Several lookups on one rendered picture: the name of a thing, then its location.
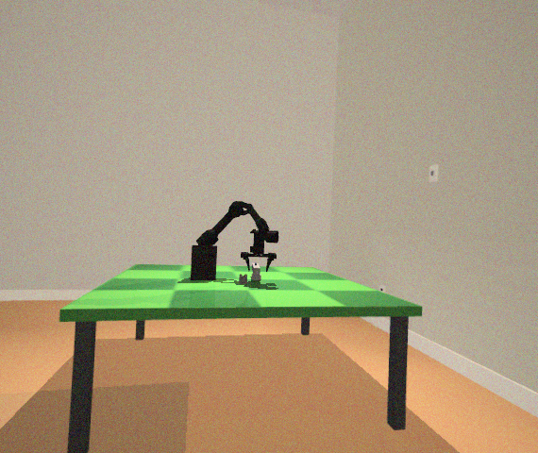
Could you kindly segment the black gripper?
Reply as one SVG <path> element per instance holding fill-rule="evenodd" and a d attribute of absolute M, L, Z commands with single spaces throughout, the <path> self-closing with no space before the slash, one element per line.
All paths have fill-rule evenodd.
<path fill-rule="evenodd" d="M 258 254 L 258 255 L 255 255 L 255 254 Z M 260 255 L 262 254 L 262 255 Z M 268 271 L 268 268 L 270 266 L 270 263 L 272 262 L 272 260 L 276 259 L 277 258 L 277 254 L 276 253 L 268 253 L 268 254 L 264 254 L 264 243 L 255 243 L 254 242 L 254 247 L 253 247 L 253 254 L 248 254 L 248 252 L 242 252 L 241 253 L 241 258 L 244 258 L 244 260 L 246 261 L 247 263 L 247 267 L 248 267 L 248 271 L 250 272 L 250 267 L 249 267 L 249 258 L 248 257 L 263 257 L 263 258 L 268 258 L 267 259 L 267 266 L 266 266 L 266 272 Z"/>

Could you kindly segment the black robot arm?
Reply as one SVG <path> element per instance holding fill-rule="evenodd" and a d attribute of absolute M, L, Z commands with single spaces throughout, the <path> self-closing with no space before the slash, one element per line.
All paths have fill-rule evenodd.
<path fill-rule="evenodd" d="M 244 210 L 243 208 L 247 209 Z M 278 231 L 271 231 L 263 218 L 260 218 L 251 204 L 247 204 L 243 201 L 233 202 L 228 213 L 212 228 L 205 231 L 196 241 L 198 245 L 214 245 L 219 239 L 217 238 L 219 233 L 236 217 L 240 215 L 250 214 L 256 223 L 258 230 L 253 229 L 250 233 L 254 233 L 255 243 L 277 243 Z"/>

